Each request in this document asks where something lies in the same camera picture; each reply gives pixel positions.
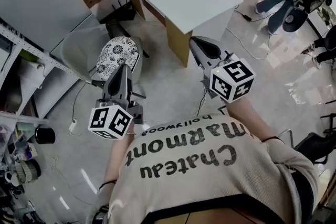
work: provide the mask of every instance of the beige sweatshirt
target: beige sweatshirt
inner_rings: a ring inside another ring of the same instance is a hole
[[[223,115],[137,135],[113,185],[100,189],[96,208],[110,197],[104,218],[117,224],[214,208],[241,208],[266,223],[289,223],[292,216],[303,223],[318,193],[314,166],[302,154],[275,138],[262,143]]]

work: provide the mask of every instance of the gray plastic chair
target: gray plastic chair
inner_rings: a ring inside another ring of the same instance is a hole
[[[143,49],[140,38],[130,37],[138,48],[139,59],[132,73],[132,84],[139,80],[142,69]],[[106,25],[75,30],[63,41],[61,57],[63,62],[82,80],[92,84],[89,72],[96,67],[98,57],[109,37]]]

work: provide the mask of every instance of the glossy gray floor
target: glossy gray floor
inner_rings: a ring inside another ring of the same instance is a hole
[[[254,13],[257,1],[244,0],[238,10],[257,19]],[[270,40],[266,23],[267,20],[248,23],[234,13],[228,25],[257,58],[265,57],[269,44],[266,60],[253,59],[229,31],[225,31],[222,41],[228,50],[245,58],[257,73],[249,94],[255,109],[277,133],[292,129],[297,144],[310,132],[322,133],[325,123],[319,116],[334,109],[332,105],[323,105],[335,98],[330,66],[323,63],[318,70],[310,56],[300,54],[317,38],[307,23],[297,33],[280,30]],[[182,67],[167,46],[165,28],[157,21],[144,22],[137,16],[123,25],[132,35],[142,38],[150,54],[149,59],[144,59],[140,79],[141,89],[147,95],[141,101],[145,124],[136,129],[141,131],[162,122],[192,117],[204,94],[199,82],[202,71],[194,59],[189,59],[188,68]],[[112,142],[86,130],[91,108],[100,97],[99,89],[85,86],[80,92],[75,109],[77,135],[68,131],[72,104],[81,86],[82,82],[77,83],[51,111],[49,119],[57,135],[56,142],[38,148],[42,176],[25,185],[28,199],[47,223],[85,222],[109,157]],[[207,98],[200,114],[218,113],[220,106],[220,100]],[[335,155],[330,157],[328,167],[334,168],[334,160]]]

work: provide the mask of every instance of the blue jeans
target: blue jeans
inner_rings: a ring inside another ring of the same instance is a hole
[[[257,10],[259,12],[268,12],[275,5],[279,4],[283,0],[264,0],[257,4]],[[275,12],[268,20],[268,30],[274,33],[284,23],[287,12],[293,9],[293,0],[286,0],[282,7]]]

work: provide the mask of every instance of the black bracelet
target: black bracelet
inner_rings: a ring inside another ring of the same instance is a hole
[[[110,184],[110,183],[116,184],[116,183],[117,183],[117,180],[111,180],[111,181],[107,181],[107,182],[103,183],[103,184],[99,187],[99,190],[100,190],[103,186],[105,186],[106,184]]]
[[[266,142],[267,140],[270,140],[270,139],[278,139],[278,140],[280,140],[280,141],[282,141],[279,137],[277,137],[277,136],[272,136],[272,137],[269,137],[269,138],[266,138],[266,139],[264,139],[264,140],[261,140],[262,142]]]

